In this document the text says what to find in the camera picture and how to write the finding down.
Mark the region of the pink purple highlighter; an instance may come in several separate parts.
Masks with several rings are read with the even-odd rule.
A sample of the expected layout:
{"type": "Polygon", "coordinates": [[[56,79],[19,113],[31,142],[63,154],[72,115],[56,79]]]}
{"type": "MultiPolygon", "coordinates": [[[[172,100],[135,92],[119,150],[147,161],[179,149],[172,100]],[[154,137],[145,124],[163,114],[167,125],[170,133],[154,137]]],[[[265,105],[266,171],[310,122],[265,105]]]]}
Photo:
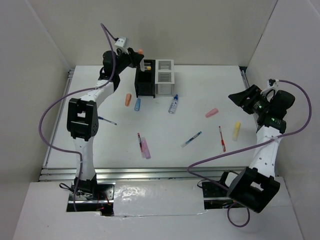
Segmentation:
{"type": "Polygon", "coordinates": [[[147,144],[147,141],[144,137],[141,138],[141,144],[142,144],[142,150],[143,150],[143,154],[145,156],[146,159],[150,159],[151,158],[151,154],[149,151],[149,147],[147,144]]]}

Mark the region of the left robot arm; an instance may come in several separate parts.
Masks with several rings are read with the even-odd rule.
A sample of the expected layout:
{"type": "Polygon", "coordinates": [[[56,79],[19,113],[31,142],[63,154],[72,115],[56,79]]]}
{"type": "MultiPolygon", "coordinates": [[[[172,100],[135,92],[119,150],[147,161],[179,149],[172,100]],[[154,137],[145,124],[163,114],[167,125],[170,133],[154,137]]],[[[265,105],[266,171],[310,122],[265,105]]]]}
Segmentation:
{"type": "Polygon", "coordinates": [[[127,67],[142,70],[144,54],[131,47],[116,52],[109,50],[103,55],[103,67],[95,87],[80,98],[68,102],[66,127],[73,139],[75,151],[79,152],[74,179],[75,192],[80,191],[88,200],[97,197],[97,174],[93,161],[93,141],[99,129],[98,108],[112,95],[120,84],[120,73],[127,67]]]}

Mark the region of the orange capped white marker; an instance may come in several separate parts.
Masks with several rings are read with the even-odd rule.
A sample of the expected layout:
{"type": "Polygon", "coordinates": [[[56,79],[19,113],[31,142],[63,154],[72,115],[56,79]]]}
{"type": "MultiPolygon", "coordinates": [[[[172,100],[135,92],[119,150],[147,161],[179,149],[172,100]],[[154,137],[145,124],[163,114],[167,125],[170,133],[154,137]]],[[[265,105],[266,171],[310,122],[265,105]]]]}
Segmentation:
{"type": "Polygon", "coordinates": [[[139,50],[138,50],[138,53],[139,53],[140,55],[142,55],[142,59],[141,59],[141,61],[140,61],[140,70],[141,70],[142,72],[144,72],[144,71],[145,71],[144,51],[143,51],[142,49],[139,49],[139,50]]]}

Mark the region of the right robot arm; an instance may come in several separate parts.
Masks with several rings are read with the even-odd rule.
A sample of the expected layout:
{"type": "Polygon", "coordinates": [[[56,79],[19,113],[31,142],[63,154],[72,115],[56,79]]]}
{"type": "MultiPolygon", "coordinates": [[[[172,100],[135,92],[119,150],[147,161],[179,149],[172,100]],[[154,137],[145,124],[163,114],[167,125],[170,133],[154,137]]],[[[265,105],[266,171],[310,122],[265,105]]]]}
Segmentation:
{"type": "Polygon", "coordinates": [[[284,117],[295,97],[287,91],[271,87],[261,90],[252,85],[229,98],[246,113],[257,114],[258,147],[251,164],[239,174],[229,173],[219,182],[218,190],[223,196],[260,213],[280,189],[280,183],[275,180],[275,162],[281,141],[278,136],[286,131],[284,117]]]}

